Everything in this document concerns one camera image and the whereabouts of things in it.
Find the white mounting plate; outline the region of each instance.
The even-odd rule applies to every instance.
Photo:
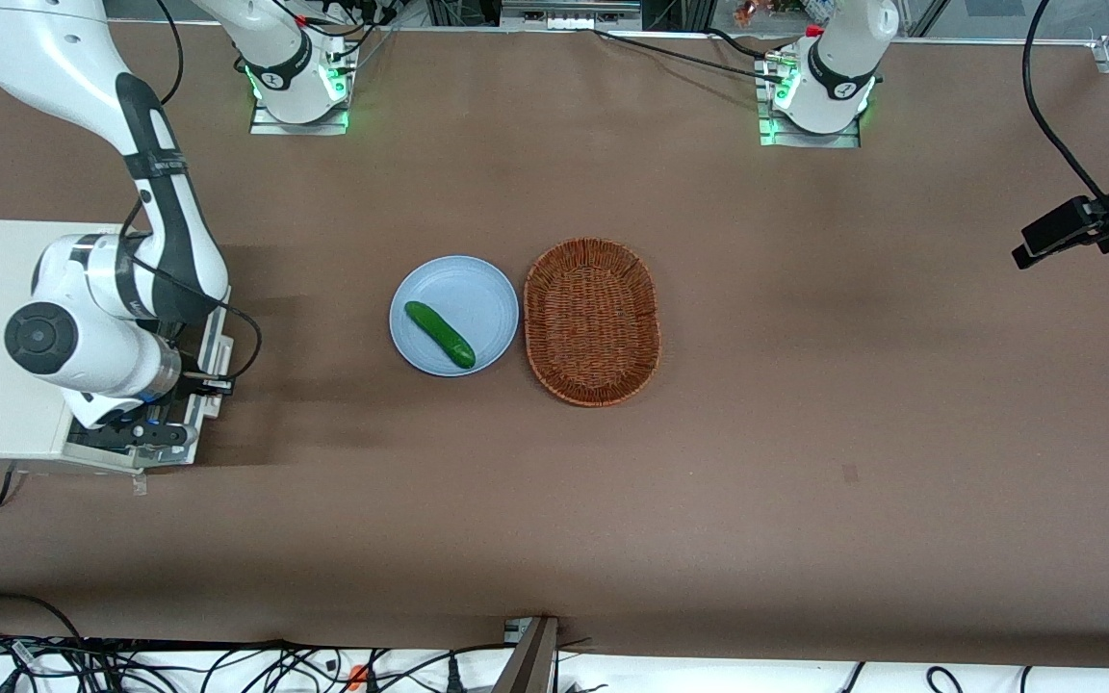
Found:
[[[70,442],[73,414],[59,387],[28,374],[3,347],[3,326],[12,313],[30,299],[30,277],[45,246],[67,234],[119,233],[121,223],[28,223],[0,220],[0,462],[19,461],[20,470],[35,472],[120,472],[138,475],[154,466],[190,463],[194,444],[169,451],[111,452]],[[224,374],[233,340],[221,334],[224,310],[204,324],[200,365]],[[221,398],[200,399],[187,408],[187,425],[199,429],[204,418],[215,417]]]
[[[759,74],[776,74],[767,61],[756,59],[755,71]],[[824,150],[856,150],[862,140],[858,137],[858,119],[849,122],[844,131],[832,135],[817,135],[806,132],[793,124],[788,115],[773,106],[776,96],[776,85],[755,79],[755,103],[761,119],[761,144],[777,144],[783,146],[814,146]]]

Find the label sticker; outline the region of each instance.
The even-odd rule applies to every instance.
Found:
[[[37,659],[32,656],[32,653],[28,651],[28,649],[23,645],[23,642],[19,642],[18,640],[12,642],[11,650],[17,654],[19,661],[23,662],[23,666],[28,667],[28,671],[32,671],[32,665]]]

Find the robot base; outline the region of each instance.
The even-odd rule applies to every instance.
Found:
[[[28,302],[33,265],[45,246],[70,233],[118,233],[119,224],[22,223],[0,220],[0,466],[17,462],[21,472],[93,472],[140,475],[150,468],[189,465],[194,461],[203,421],[216,418],[221,396],[192,395],[182,411],[181,425],[196,431],[182,447],[128,448],[121,451],[78,442],[81,427],[74,421],[62,389],[37,380],[10,358],[3,347],[3,326],[9,316]],[[222,333],[225,310],[207,316],[200,342],[197,364],[202,373],[228,371],[233,339]]]
[[[755,71],[759,74],[779,75],[788,79],[792,70],[798,64],[798,53],[795,44],[786,45],[770,53],[766,61],[755,61]],[[857,149],[862,140],[858,137],[858,118],[849,120],[848,126],[841,132],[821,133],[808,132],[790,120],[790,115],[782,113],[777,109],[776,101],[783,95],[784,84],[774,84],[765,80],[755,80],[755,102],[761,118],[761,144],[777,144],[784,146],[820,146],[827,150],[854,150]],[[866,108],[866,95],[862,98],[862,106]]]
[[[260,85],[251,73],[252,91],[255,96],[255,109],[252,111],[252,135],[344,135],[348,131],[348,104],[354,100],[354,83],[357,82],[358,49],[352,48],[345,52],[345,40],[336,37],[329,40],[327,52],[344,52],[345,55],[336,62],[329,62],[329,73],[325,79],[329,100],[334,101],[327,113],[308,123],[288,123],[276,119],[264,106],[260,98]]]

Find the white platform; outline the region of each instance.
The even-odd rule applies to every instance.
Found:
[[[115,223],[22,223],[0,220],[0,463],[18,462],[22,472],[120,472],[138,475],[150,466],[190,463],[194,444],[181,453],[164,451],[111,452],[68,441],[73,414],[62,398],[62,390],[43,383],[20,368],[3,346],[3,326],[18,307],[30,302],[31,278],[37,259],[45,246],[59,236],[79,233],[118,233]],[[232,340],[221,337],[224,312],[213,313],[206,325],[204,351],[200,363],[228,363]],[[220,398],[193,398],[187,416],[199,429],[204,417],[214,418]],[[166,453],[171,456],[163,459]]]

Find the black band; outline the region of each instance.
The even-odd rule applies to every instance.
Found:
[[[868,73],[858,77],[846,77],[835,73],[828,65],[824,64],[820,58],[820,40],[811,44],[811,51],[806,52],[806,67],[811,68],[811,75],[815,82],[824,84],[824,91],[828,92],[828,98],[833,101],[848,101],[857,95],[875,74],[875,68]]]
[[[146,150],[122,159],[134,180],[182,175],[186,172],[186,157],[179,150]]]
[[[135,156],[142,154],[150,156],[153,161],[166,161],[166,152],[176,152],[177,140],[173,136],[169,119],[165,118],[165,109],[156,93],[149,88],[149,84],[144,83],[144,80],[129,73],[119,74],[118,83],[114,86],[118,88],[119,105],[122,109],[123,118],[128,120],[128,130],[131,131],[131,137],[135,141],[135,150],[140,152]],[[167,131],[173,150],[166,150],[160,145],[153,113],[160,114],[160,121]],[[169,174],[151,179],[150,193],[156,213],[162,216],[165,230],[165,245],[155,266],[160,271],[171,274],[182,284],[197,288],[200,275],[194,271],[191,230],[187,227],[186,217],[182,212],[175,179]],[[203,214],[199,212],[199,202],[196,202],[195,211],[202,220]],[[213,304],[208,303],[206,298],[191,294],[190,291],[172,285],[171,282],[162,281],[160,277],[154,277],[153,289],[151,289],[151,306],[153,308],[151,308],[151,313],[145,310],[135,285],[135,268],[132,267],[131,262],[133,255],[135,255],[135,245],[128,242],[120,245],[119,256],[114,263],[120,298],[132,315],[142,318],[142,313],[146,318],[155,317],[169,322],[182,322],[182,324],[202,324],[203,319],[212,312]]]
[[[296,75],[303,73],[303,70],[307,69],[313,53],[311,37],[305,31],[299,33],[303,35],[303,44],[298,45],[298,52],[294,53],[294,57],[289,58],[288,61],[282,62],[278,65],[256,65],[255,62],[243,58],[246,69],[251,71],[251,74],[255,75],[256,83],[266,89],[272,89],[272,91],[285,91],[289,88],[289,82]]]

